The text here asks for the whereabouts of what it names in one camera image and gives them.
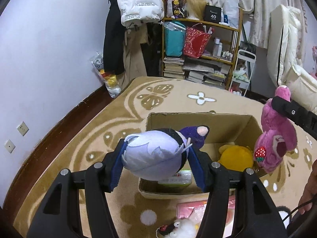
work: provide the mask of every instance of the electrical socket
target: electrical socket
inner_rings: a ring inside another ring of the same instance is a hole
[[[22,136],[24,136],[29,130],[24,121],[17,127],[17,129]]]
[[[11,140],[7,140],[4,143],[4,147],[7,149],[7,151],[9,153],[12,153],[13,149],[15,148],[15,145],[13,144],[13,142]]]

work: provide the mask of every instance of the pink bag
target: pink bag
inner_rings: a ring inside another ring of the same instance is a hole
[[[185,37],[183,53],[184,55],[187,55],[190,57],[199,58],[204,52],[205,47],[208,41],[210,40],[211,34],[207,34],[204,31],[195,29],[193,27],[186,28],[186,37]]]

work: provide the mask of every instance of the metal screw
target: metal screw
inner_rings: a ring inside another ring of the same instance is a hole
[[[68,174],[68,172],[69,172],[68,169],[65,168],[61,171],[61,175],[65,176]]]
[[[220,163],[219,163],[219,162],[212,162],[212,163],[211,163],[211,166],[212,166],[213,168],[219,168],[219,167],[220,167]]]
[[[101,162],[97,162],[94,164],[94,168],[102,168],[103,164]]]
[[[253,171],[252,168],[248,168],[248,169],[246,170],[246,172],[247,172],[247,174],[249,174],[249,175],[253,175],[253,174],[254,174],[254,171]]]

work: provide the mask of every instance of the white puffer jacket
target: white puffer jacket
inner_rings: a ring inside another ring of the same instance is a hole
[[[147,22],[158,22],[164,17],[163,0],[118,0],[121,23],[129,28]]]

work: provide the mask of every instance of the white rolling cart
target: white rolling cart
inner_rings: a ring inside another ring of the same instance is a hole
[[[251,57],[242,55],[241,53],[249,54],[249,55],[251,55]],[[251,65],[251,74],[250,74],[250,76],[248,76],[248,78],[249,78],[249,81],[248,81],[248,82],[244,82],[244,81],[241,81],[241,80],[237,80],[237,79],[234,78],[234,76],[233,76],[234,72],[235,72],[236,69],[237,69],[238,59],[241,59],[241,60],[244,60],[244,61],[246,61],[246,62],[250,62],[251,64],[253,64],[253,65]],[[233,73],[232,73],[232,78],[231,78],[231,83],[230,83],[229,90],[231,89],[233,82],[239,83],[239,87],[245,89],[245,92],[244,92],[244,95],[243,95],[243,96],[245,96],[245,94],[247,93],[247,90],[248,90],[248,88],[249,88],[249,86],[250,86],[251,77],[252,77],[252,75],[253,75],[253,71],[254,71],[254,68],[255,68],[255,62],[256,62],[256,55],[255,55],[255,54],[253,54],[253,53],[251,53],[251,52],[249,52],[249,51],[246,51],[246,50],[241,50],[241,49],[238,51],[238,55],[237,55],[237,59],[236,59],[236,64],[235,64],[235,68],[234,68]]]

